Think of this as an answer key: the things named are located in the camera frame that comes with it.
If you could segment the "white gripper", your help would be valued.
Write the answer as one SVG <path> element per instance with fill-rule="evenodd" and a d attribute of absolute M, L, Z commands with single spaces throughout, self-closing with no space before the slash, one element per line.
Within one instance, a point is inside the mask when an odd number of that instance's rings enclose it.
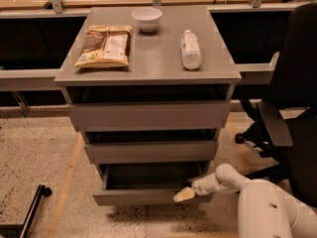
<path fill-rule="evenodd" d="M 191 187 L 187 186 L 180 192 L 178 192 L 173 200 L 175 202 L 182 202 L 195 197 L 195 193 L 199 196 L 207 195 L 215 191 L 223 191 L 227 187 L 220 183 L 215 174 L 209 174 L 197 178 L 189 178 L 187 180 L 191 182 Z"/>

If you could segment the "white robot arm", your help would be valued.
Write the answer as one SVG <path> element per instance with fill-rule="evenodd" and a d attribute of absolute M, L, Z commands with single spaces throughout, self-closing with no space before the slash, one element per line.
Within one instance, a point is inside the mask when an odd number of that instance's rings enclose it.
<path fill-rule="evenodd" d="M 317 238 L 317 215 L 307 204 L 270 181 L 246 178 L 229 164 L 192 178 L 173 200 L 212 192 L 239 193 L 239 238 Z"/>

